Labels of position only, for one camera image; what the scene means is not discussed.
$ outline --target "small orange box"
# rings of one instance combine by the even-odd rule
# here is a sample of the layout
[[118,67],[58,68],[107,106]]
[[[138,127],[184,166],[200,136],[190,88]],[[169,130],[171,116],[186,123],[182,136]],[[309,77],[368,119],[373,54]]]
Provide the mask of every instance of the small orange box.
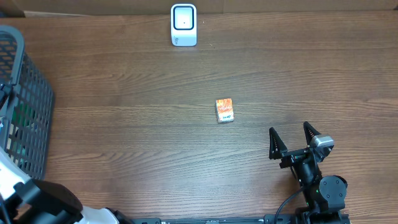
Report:
[[216,100],[217,122],[225,123],[234,121],[234,109],[232,99]]

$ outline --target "wooden table top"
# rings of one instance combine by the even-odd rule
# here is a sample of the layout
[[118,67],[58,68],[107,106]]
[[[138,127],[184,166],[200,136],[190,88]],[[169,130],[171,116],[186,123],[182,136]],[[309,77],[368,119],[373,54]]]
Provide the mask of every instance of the wooden table top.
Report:
[[[275,213],[299,185],[268,159],[268,129],[335,139],[323,175],[348,181],[353,223],[398,222],[398,12],[2,19],[57,95],[46,179],[132,218]],[[215,100],[235,121],[218,124]],[[282,213],[304,206],[300,196]]]

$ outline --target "dark blue square outline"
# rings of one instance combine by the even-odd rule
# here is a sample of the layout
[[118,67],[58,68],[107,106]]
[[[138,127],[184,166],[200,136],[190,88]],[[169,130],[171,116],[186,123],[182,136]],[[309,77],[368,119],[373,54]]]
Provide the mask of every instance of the dark blue square outline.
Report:
[[[190,7],[192,9],[192,27],[191,28],[188,28],[188,29],[177,29],[175,27],[175,9],[178,8],[178,7]],[[193,15],[194,15],[194,12],[193,12],[193,7],[192,6],[175,6],[174,9],[173,9],[173,26],[174,26],[174,29],[175,30],[192,30],[193,27],[195,26],[195,23],[194,23],[195,18],[193,18]]]

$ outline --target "basket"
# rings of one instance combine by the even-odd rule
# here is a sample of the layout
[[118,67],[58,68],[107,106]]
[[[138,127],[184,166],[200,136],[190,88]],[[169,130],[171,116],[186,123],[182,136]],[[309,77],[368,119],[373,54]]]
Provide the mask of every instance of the basket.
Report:
[[54,93],[10,26],[0,26],[0,85],[0,147],[26,174],[44,179]]

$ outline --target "perforated basket wall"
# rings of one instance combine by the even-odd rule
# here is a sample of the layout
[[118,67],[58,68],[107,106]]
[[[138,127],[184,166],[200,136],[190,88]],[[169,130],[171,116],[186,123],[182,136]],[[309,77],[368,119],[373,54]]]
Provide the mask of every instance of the perforated basket wall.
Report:
[[24,52],[21,33],[0,26],[0,81],[12,93],[1,108],[0,146],[26,174],[43,179],[54,94]]

